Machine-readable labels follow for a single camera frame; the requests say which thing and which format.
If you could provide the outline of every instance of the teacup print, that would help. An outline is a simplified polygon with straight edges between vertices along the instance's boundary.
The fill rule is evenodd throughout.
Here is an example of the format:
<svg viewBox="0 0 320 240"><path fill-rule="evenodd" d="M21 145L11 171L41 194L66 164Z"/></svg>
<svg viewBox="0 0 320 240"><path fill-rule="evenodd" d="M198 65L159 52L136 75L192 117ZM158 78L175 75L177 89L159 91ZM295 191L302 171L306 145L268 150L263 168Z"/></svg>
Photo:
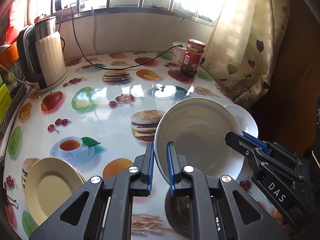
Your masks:
<svg viewBox="0 0 320 240"><path fill-rule="evenodd" d="M65 137L52 146L50 156L65 160L76 167L87 163L94 156L94 146L98 144L100 143L90 137Z"/></svg>

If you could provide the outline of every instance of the barcode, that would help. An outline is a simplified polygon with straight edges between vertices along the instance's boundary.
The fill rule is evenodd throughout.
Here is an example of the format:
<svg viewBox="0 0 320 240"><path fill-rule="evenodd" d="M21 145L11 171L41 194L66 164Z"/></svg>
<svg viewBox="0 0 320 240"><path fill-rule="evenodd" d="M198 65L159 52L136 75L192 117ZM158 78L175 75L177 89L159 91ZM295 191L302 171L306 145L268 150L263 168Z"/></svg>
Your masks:
<svg viewBox="0 0 320 240"><path fill-rule="evenodd" d="M190 56L188 56L188 55L186 55L186 57L184 58L184 64L188 64L188 62L189 62L189 58L190 58Z"/></svg>

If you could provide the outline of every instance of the black cable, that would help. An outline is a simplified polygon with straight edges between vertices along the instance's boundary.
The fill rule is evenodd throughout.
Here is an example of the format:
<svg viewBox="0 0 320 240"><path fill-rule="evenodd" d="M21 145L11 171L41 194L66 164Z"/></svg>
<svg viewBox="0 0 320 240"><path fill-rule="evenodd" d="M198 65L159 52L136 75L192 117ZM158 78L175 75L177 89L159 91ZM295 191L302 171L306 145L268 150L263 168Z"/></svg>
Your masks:
<svg viewBox="0 0 320 240"><path fill-rule="evenodd" d="M63 41L63 48L62 48L62 53L63 53L64 47L66 46L66 41L62 37L60 37L60 39Z"/></svg>
<svg viewBox="0 0 320 240"><path fill-rule="evenodd" d="M83 56L83 57L86 59L86 61L88 61L92 66L95 66L95 67L98 67L98 68L101 68L101 69L105 69L105 70L125 70L125 69L129 69L129 68L133 68L133 67L143 66L143 65L145 65L145 64L147 64L147 63L155 60L156 58L160 57L161 55L163 55L164 53L166 53L167 51L169 51L170 49L173 49L173 48L175 48L175 47L183 47L183 45L173 46L173 47L171 47L170 49L167 49L166 51L162 52L160 55L156 56L155 58L149 60L148 62L146 62L146 63L144 63L144 64L139 64L139 65L131 66L131 67L125 67L125 68L104 68L104 67L96 66L96 65L93 64L90 60L88 60L87 57L86 57L86 56L83 54L83 52L82 52L82 49L81 49L81 47L80 47L80 45L79 45L79 42L78 42L78 40L77 40L77 37L76 37L75 24L74 24L74 22L73 22L73 19L74 19L74 17L73 17L73 10L72 10L72 6L71 6L71 5L70 5L70 8L71 8L71 18L72 18L73 34L74 34L74 36L75 36L76 43L77 43L77 45L78 45L78 47L79 47L79 49L80 49L80 51L81 51L82 56Z"/></svg>

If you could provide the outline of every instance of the blue gripper pad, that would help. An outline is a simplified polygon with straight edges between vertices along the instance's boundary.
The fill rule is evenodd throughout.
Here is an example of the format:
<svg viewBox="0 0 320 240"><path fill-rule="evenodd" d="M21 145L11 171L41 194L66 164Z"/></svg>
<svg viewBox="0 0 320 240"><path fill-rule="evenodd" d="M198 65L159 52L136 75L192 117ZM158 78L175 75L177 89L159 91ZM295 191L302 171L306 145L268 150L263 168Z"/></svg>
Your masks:
<svg viewBox="0 0 320 240"><path fill-rule="evenodd" d="M151 189L152 189L152 179L153 179L153 166L155 163L155 151L153 148L154 144L152 144L152 152L150 155L150 160L149 160L149 168L148 168L148 187L147 187L147 191L148 194L151 194Z"/></svg>
<svg viewBox="0 0 320 240"><path fill-rule="evenodd" d="M175 192L176 188L175 188L175 185L174 185L173 162L172 162L169 143L167 143L167 163L168 163L168 173L169 173L169 182L170 182L171 195L174 196L174 192Z"/></svg>
<svg viewBox="0 0 320 240"><path fill-rule="evenodd" d="M263 150L263 152L266 154L266 155L270 155L270 152L268 150L268 147L266 144L264 144L262 141L260 141L259 139L253 137L252 135L248 135L248 134L243 134L243 137L252 141L253 143L259 145L259 147Z"/></svg>

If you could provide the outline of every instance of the kettle handle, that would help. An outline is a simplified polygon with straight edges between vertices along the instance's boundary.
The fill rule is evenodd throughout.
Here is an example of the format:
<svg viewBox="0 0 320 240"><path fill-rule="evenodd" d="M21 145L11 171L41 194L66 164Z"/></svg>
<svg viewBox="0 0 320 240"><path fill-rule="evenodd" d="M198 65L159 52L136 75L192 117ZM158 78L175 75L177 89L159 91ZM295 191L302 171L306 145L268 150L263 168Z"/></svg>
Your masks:
<svg viewBox="0 0 320 240"><path fill-rule="evenodd" d="M31 83L38 82L43 78L43 75L36 51L36 34L33 25L28 26L19 33L17 49L26 79Z"/></svg>

